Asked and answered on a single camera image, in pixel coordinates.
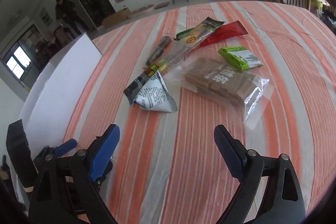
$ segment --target person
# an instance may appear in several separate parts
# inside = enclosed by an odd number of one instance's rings
[[[81,31],[78,29],[75,22],[81,24],[87,31],[89,27],[86,23],[77,15],[75,4],[70,0],[56,0],[55,7],[56,19],[63,19],[65,23],[69,24],[73,30],[81,35]]]

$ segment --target blue gripper pad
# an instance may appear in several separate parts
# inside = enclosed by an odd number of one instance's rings
[[[56,147],[54,150],[54,155],[56,158],[60,158],[76,147],[77,147],[77,141],[75,139],[70,139],[67,142]]]
[[[107,164],[109,163],[113,152],[120,139],[120,130],[118,126],[111,128],[108,136],[105,138],[101,146],[98,148],[96,154],[91,160],[91,169],[89,172],[89,178],[92,182],[95,182],[97,178],[101,177],[105,171]]]
[[[244,179],[244,164],[242,157],[235,147],[234,142],[236,140],[232,138],[223,125],[215,127],[214,140],[232,177],[242,182]]]

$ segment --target transparent plastic bag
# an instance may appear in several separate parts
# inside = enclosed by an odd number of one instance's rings
[[[222,26],[223,23],[208,17],[191,29],[190,32],[181,36],[179,41],[174,41],[170,37],[162,37],[147,60],[146,65],[155,64],[159,67],[162,75],[166,74],[169,70],[178,66],[187,54]]]
[[[233,107],[250,129],[260,120],[274,90],[267,78],[209,58],[187,59],[165,78],[166,81],[174,79],[180,79],[182,87],[220,105]]]

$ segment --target striped bedsheet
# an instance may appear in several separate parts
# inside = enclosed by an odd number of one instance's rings
[[[123,90],[143,70],[164,35],[192,28],[206,17],[239,20],[248,35],[192,54],[220,60],[223,46],[249,48],[275,86],[262,119],[245,128],[224,107],[166,83],[175,113],[131,108]],[[214,144],[223,124],[247,149],[290,156],[311,211],[336,173],[336,37],[305,9],[256,1],[187,6],[140,19],[94,40],[103,57],[73,112],[64,141],[87,148],[109,124],[120,127],[114,168],[101,195],[119,224],[216,223],[232,198],[233,179]],[[261,202],[262,180],[251,211]]]

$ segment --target cardboard box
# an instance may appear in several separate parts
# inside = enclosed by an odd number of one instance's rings
[[[118,12],[114,13],[113,15],[108,16],[102,22],[105,28],[109,28],[113,25],[116,25],[124,20],[127,19],[127,16],[131,13],[128,8],[119,10]]]

